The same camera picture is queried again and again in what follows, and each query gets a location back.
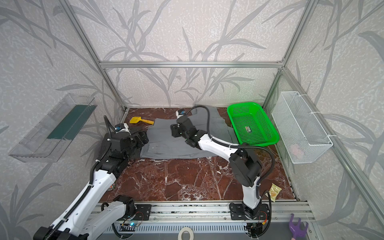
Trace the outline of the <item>light grey long sleeve shirt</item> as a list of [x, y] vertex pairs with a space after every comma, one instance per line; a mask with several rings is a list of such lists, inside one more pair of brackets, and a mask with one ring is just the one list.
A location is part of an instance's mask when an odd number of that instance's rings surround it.
[[[234, 129], [228, 126], [218, 108], [207, 106], [191, 110], [188, 118], [197, 131], [207, 130], [207, 119], [210, 120], [212, 136], [229, 143], [238, 143]], [[153, 160], [197, 159], [214, 157], [215, 154], [199, 149], [199, 145], [192, 147], [187, 143], [183, 134], [179, 137], [172, 135], [172, 125], [177, 124], [176, 111], [172, 110], [169, 117], [157, 117], [153, 126], [147, 130], [149, 142], [142, 147], [141, 158]]]

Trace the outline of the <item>green plastic basket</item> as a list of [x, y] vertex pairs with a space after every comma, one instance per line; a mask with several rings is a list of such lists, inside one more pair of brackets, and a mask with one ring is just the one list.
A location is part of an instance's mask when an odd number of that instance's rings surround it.
[[[227, 113], [240, 144], [267, 147], [280, 140], [277, 130], [259, 104], [233, 104], [228, 106]], [[246, 131], [246, 126], [251, 128], [251, 133]]]

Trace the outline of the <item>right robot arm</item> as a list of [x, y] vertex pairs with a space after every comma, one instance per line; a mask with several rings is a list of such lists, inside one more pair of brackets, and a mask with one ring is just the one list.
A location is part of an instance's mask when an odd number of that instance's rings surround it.
[[[207, 129], [197, 130], [188, 117], [189, 111], [180, 109], [176, 111], [176, 123], [171, 125], [172, 136], [175, 138], [183, 137], [186, 144], [192, 148], [211, 152], [229, 162], [232, 172], [243, 188], [243, 211], [245, 216], [253, 220], [260, 212], [262, 197], [260, 185], [274, 170], [276, 159], [272, 152], [259, 146], [248, 144], [233, 144], [220, 140], [210, 133], [210, 111], [206, 106], [197, 105], [192, 107], [203, 108], [207, 111]], [[262, 174], [262, 163], [255, 153], [255, 149], [262, 150], [271, 157], [269, 170]]]

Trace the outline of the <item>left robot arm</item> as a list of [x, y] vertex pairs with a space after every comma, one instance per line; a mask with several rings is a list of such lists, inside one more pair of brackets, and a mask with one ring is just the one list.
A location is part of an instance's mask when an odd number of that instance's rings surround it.
[[107, 117], [104, 120], [108, 130], [102, 142], [104, 152], [90, 170], [89, 183], [49, 227], [37, 230], [35, 240], [95, 240], [116, 221], [136, 216], [138, 210], [133, 198], [119, 195], [89, 220], [105, 192], [149, 142], [142, 128], [130, 129], [126, 123], [112, 126]]

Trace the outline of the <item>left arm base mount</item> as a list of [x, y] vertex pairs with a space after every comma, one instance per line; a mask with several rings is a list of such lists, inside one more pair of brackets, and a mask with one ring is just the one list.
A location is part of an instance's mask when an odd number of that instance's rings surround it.
[[124, 222], [124, 226], [129, 230], [138, 228], [144, 221], [148, 221], [151, 214], [152, 205], [136, 205], [136, 212]]

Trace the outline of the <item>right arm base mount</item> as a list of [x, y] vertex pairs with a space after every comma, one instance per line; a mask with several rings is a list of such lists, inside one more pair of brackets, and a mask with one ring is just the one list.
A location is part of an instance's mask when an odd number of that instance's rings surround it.
[[255, 209], [250, 209], [245, 204], [230, 203], [229, 205], [231, 220], [255, 221], [255, 223], [246, 223], [244, 226], [246, 235], [252, 239], [258, 239], [268, 230], [272, 215], [271, 208], [270, 204], [262, 202]]

